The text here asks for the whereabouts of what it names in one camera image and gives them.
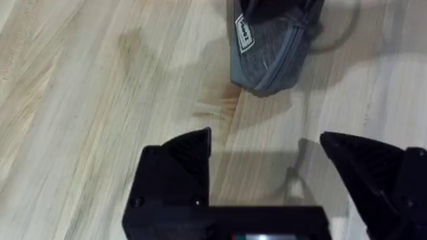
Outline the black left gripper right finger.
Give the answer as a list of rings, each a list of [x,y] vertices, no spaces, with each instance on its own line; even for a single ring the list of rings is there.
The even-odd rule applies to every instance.
[[[426,150],[325,131],[320,145],[373,240],[426,240]]]

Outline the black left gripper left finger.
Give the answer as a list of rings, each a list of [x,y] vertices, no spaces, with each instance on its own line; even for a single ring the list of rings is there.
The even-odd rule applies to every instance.
[[[207,239],[211,129],[143,148],[122,219],[127,239]]]

